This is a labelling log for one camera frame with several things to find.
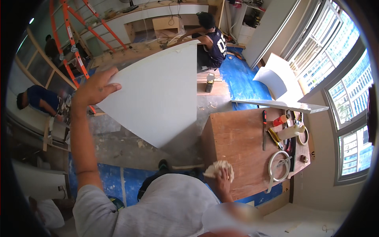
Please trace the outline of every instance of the plastic bottle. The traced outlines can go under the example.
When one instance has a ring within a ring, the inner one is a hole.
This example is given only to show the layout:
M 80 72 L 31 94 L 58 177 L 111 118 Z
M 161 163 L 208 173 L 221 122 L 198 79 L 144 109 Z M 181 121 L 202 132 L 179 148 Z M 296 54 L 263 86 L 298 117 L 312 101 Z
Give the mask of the plastic bottle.
M 286 139 L 289 139 L 292 137 L 296 137 L 301 132 L 304 132 L 304 131 L 305 131 L 304 125 L 299 127 L 297 124 L 295 124 L 294 126 L 288 127 L 286 129 L 283 129 L 283 130 L 277 132 L 277 135 L 278 135 L 279 139 L 283 141 L 283 140 L 286 140 Z
M 279 125 L 285 123 L 289 118 L 290 118 L 289 114 L 282 115 L 273 121 L 273 126 L 274 127 L 279 126 Z

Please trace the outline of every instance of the hand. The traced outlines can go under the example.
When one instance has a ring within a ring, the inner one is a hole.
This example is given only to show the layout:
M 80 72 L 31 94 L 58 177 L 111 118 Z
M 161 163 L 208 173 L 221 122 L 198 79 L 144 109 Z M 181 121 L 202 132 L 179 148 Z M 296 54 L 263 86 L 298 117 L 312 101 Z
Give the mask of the hand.
M 63 116 L 62 115 L 56 115 L 56 119 L 60 122 L 63 122 Z
M 112 67 L 106 71 L 98 72 L 92 75 L 88 81 L 78 88 L 75 96 L 72 98 L 73 107 L 86 108 L 89 105 L 100 103 L 111 93 L 121 89 L 119 83 L 108 85 L 111 76 L 116 74 L 118 69 Z
M 227 168 L 221 169 L 221 176 L 216 175 L 215 189 L 220 196 L 230 194 L 230 174 Z

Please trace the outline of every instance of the navy jersey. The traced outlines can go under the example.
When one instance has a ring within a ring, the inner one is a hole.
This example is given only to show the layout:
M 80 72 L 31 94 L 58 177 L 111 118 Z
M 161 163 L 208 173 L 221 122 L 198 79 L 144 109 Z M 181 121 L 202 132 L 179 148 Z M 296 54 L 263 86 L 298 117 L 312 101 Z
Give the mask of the navy jersey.
M 210 49 L 207 49 L 207 47 L 204 45 L 204 49 L 208 52 L 215 67 L 220 67 L 221 63 L 226 58 L 226 45 L 224 36 L 217 27 L 215 27 L 213 31 L 208 32 L 205 36 L 211 40 L 213 45 Z

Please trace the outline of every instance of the drawer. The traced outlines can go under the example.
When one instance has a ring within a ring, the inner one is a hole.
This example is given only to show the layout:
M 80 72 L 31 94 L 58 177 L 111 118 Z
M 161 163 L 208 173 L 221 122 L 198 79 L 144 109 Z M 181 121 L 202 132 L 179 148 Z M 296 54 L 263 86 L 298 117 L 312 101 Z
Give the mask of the drawer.
M 240 35 L 252 36 L 255 31 L 255 28 L 252 28 L 247 25 L 242 25 L 240 30 Z
M 239 44 L 247 44 L 251 39 L 251 36 L 239 35 L 237 41 Z

